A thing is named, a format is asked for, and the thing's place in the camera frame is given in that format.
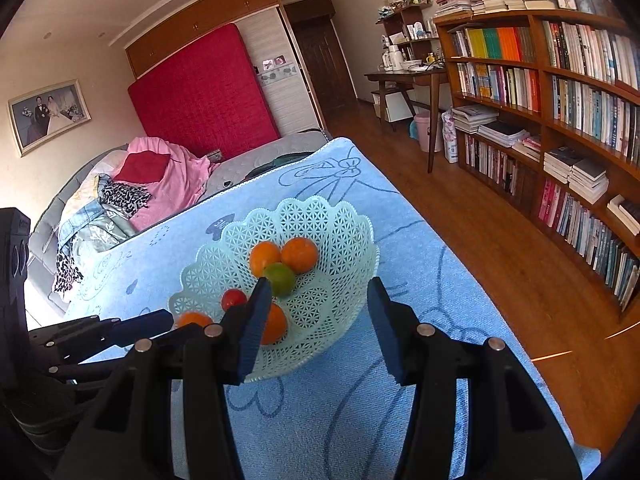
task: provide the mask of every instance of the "pink trash bin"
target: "pink trash bin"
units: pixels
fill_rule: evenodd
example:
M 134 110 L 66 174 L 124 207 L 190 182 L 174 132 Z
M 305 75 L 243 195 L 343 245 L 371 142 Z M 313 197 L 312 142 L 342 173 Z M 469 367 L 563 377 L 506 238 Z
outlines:
M 420 149 L 424 152 L 429 151 L 429 128 L 431 123 L 430 111 L 420 112 L 414 117 L 415 125 L 418 128 L 418 142 Z M 436 133 L 436 152 L 441 152 L 442 145 L 442 117 L 438 114 L 438 131 Z

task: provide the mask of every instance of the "wooden floor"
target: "wooden floor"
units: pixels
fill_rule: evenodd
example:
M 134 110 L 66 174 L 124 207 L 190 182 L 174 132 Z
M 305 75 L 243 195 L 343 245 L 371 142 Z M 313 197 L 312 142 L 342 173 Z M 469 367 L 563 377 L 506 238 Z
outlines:
M 373 107 L 328 114 L 396 186 L 482 285 L 560 404 L 579 444 L 607 454 L 640 402 L 640 320 L 622 324 L 587 279 L 529 220 L 456 164 L 426 154 L 406 126 L 384 129 Z

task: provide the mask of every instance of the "desk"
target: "desk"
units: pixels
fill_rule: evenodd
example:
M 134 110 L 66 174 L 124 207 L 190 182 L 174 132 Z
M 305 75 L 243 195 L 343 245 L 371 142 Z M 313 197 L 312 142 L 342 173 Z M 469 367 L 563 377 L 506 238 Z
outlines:
M 378 82 L 378 87 L 380 90 L 380 120 L 385 120 L 386 115 L 386 86 L 385 83 L 387 81 L 396 83 L 400 91 L 402 92 L 402 97 L 406 101 L 409 110 L 412 115 L 415 115 L 414 106 L 419 106 L 420 108 L 427 108 L 431 113 L 431 121 L 430 121 L 430 131 L 437 132 L 438 131 L 438 100 L 440 99 L 440 84 L 447 82 L 447 71 L 444 68 L 436 68 L 434 70 L 429 70 L 427 72 L 407 72 L 405 70 L 397 70 L 397 71 L 382 71 L 382 72 L 372 72 L 370 74 L 365 74 L 369 81 Z M 418 101 L 412 101 L 409 99 L 409 95 L 407 94 L 408 85 L 416 85 L 416 86 L 428 86 L 430 87 L 431 94 L 429 102 L 431 105 L 435 104 L 436 113 L 433 113 L 433 107 L 430 105 L 420 103 Z M 429 136 L 429 162 L 427 166 L 427 172 L 431 173 L 433 171 L 433 154 L 436 147 L 436 136 Z

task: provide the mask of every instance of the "lime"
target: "lime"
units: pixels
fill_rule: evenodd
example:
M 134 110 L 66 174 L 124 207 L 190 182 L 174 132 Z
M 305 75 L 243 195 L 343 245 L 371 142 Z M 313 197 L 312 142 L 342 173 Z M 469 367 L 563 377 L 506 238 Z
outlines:
M 280 262 L 266 266 L 262 275 L 271 282 L 271 291 L 276 298 L 288 296 L 296 286 L 296 275 Z

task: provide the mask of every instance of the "white plastic basket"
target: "white plastic basket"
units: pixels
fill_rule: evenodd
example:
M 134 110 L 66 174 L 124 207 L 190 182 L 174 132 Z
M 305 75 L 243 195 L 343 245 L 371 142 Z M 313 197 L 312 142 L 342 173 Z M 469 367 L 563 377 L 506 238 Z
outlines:
M 331 206 L 321 196 L 304 202 L 287 198 L 275 211 L 254 209 L 243 221 L 227 225 L 219 241 L 200 248 L 196 262 L 182 272 L 182 291 L 169 298 L 174 316 L 197 310 L 219 321 L 227 289 L 239 288 L 249 296 L 255 286 L 248 266 L 251 249 L 264 240 L 282 247 L 293 237 L 313 240 L 318 263 L 296 277 L 291 296 L 275 300 L 287 317 L 287 333 L 273 345 L 260 346 L 247 381 L 292 371 L 331 346 L 356 319 L 366 302 L 367 283 L 378 270 L 379 249 L 369 218 L 348 202 Z

